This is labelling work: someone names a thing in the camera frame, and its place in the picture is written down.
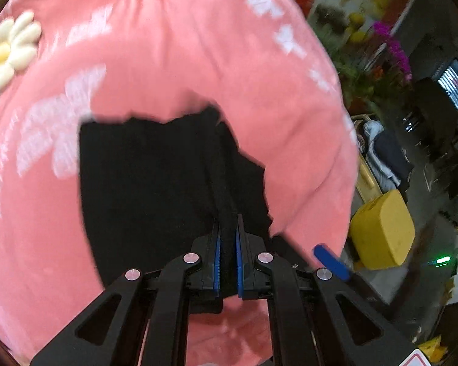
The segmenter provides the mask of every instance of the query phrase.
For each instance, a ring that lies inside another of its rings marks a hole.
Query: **floor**
[[[414,248],[419,246],[419,233],[425,230],[429,222],[435,221],[439,210],[448,208],[450,204],[449,198],[445,193],[432,196],[428,191],[423,176],[423,167],[428,161],[428,157],[424,150],[416,146],[418,139],[415,134],[413,132],[407,133],[403,130],[398,114],[392,125],[395,127],[399,142],[406,149],[409,160],[415,166],[411,176],[410,188],[407,192],[409,199],[407,207],[416,229],[416,241],[402,266],[377,271],[367,269],[359,271],[359,274],[374,287],[388,304],[391,304],[392,300],[394,300],[399,288],[403,289],[404,281],[411,279],[409,267],[413,259]],[[361,204],[361,198],[356,193],[352,212],[354,213]],[[453,251],[454,231],[451,224],[441,219],[431,227],[433,231],[431,238],[425,246],[424,244],[421,245],[425,247],[421,251],[421,261],[415,261],[416,264],[419,263],[419,266],[427,264],[430,260],[435,260],[434,258],[438,254],[445,251]],[[355,259],[354,254],[352,244],[347,243],[341,259],[351,266]],[[442,311],[443,287],[451,276],[451,269],[421,267],[412,275],[414,284],[408,288],[406,297],[401,303],[400,310],[394,320],[403,334],[406,334],[411,339],[416,337],[420,342],[431,334],[438,315]]]

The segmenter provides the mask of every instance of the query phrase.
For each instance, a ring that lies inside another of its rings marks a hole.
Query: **black fabric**
[[[84,123],[79,135],[82,211],[104,285],[126,270],[163,268],[222,229],[224,296],[235,294],[236,214],[268,244],[271,223],[262,167],[238,152],[209,107],[166,124],[132,118]]]
[[[402,147],[393,132],[384,129],[380,132],[374,143],[375,153],[380,160],[387,165],[401,182],[409,181],[412,165],[405,158]]]

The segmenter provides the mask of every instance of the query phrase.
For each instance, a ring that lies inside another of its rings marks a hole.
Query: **cream flower appliqué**
[[[42,28],[33,19],[34,13],[25,11],[15,21],[7,18],[0,23],[0,91],[38,54]]]

